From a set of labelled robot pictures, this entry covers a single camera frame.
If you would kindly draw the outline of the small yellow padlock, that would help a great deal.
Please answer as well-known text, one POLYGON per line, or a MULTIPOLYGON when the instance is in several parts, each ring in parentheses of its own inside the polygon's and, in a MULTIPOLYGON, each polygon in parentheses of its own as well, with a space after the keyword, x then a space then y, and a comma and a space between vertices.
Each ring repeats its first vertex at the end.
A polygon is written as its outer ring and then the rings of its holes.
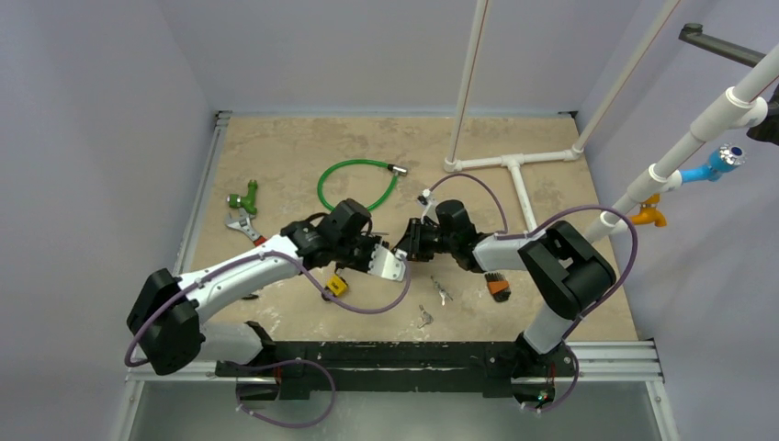
POLYGON ((342 276, 333 274, 325 283, 324 288, 325 293, 322 294, 322 298, 325 301, 330 301, 329 297, 341 298, 349 290, 349 285, 342 276))

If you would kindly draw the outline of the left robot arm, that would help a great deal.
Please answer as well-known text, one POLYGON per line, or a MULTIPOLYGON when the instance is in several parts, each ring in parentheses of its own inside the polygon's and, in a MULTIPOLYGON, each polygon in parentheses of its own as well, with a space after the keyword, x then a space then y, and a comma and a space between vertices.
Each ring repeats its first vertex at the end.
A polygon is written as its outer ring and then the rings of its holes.
POLYGON ((205 325, 245 295, 335 264, 401 281, 406 265, 369 228, 370 212, 355 200, 296 220, 255 248, 220 264, 173 275, 161 268, 144 281, 127 318, 129 368, 150 364, 160 376, 195 360, 209 339, 205 325))

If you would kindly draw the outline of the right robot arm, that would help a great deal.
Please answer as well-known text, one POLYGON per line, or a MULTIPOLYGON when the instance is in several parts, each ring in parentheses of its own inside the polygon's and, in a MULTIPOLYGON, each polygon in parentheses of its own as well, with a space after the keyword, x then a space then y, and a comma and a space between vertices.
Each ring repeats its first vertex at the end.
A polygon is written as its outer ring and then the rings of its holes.
POLYGON ((551 351, 563 342, 574 321, 617 282, 612 266, 569 222, 555 221, 531 238, 501 239, 478 231, 456 199, 439 203, 433 219, 409 219, 393 249, 413 262, 448 254, 471 273, 527 272, 544 300, 517 338, 515 360, 529 374, 550 364, 551 351))

